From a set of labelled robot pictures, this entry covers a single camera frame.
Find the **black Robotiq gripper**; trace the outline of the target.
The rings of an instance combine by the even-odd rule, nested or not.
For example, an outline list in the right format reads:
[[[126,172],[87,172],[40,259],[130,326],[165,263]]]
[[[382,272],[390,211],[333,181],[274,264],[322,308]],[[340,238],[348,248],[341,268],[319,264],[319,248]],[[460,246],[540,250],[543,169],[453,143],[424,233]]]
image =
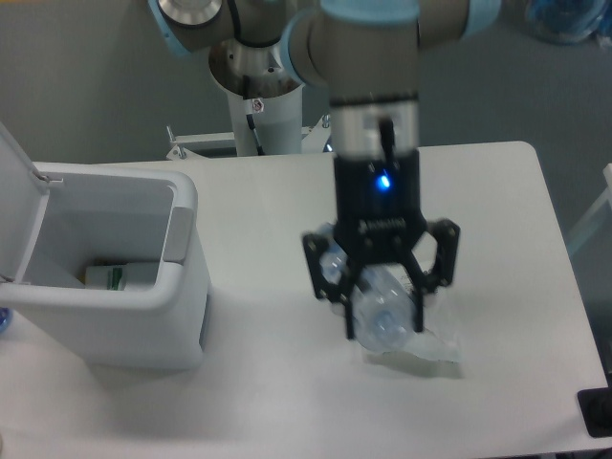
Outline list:
[[[346,338],[356,337],[353,292],[363,264],[401,264],[412,284],[414,329],[425,329],[425,297],[453,282],[460,227],[444,218],[427,223],[421,211],[420,155],[384,159],[334,159],[337,222],[331,231],[301,235],[314,295],[343,307]],[[413,249],[427,232],[436,241],[435,259],[423,271]],[[338,257],[330,274],[324,261]]]

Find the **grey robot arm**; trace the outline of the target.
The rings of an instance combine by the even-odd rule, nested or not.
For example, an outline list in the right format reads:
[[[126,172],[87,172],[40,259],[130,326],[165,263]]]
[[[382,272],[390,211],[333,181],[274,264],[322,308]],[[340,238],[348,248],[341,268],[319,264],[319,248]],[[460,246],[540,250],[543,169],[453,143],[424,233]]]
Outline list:
[[[153,1],[161,31],[188,52],[234,40],[277,48],[291,78],[329,92],[337,221],[332,240],[302,238],[314,293],[342,306],[356,335],[352,294],[370,266],[401,265],[412,283],[412,329],[424,300],[452,283],[460,230],[421,211],[420,54],[487,28],[497,1],[322,1],[291,19],[281,1]],[[320,261],[331,241],[347,259],[338,283]]]

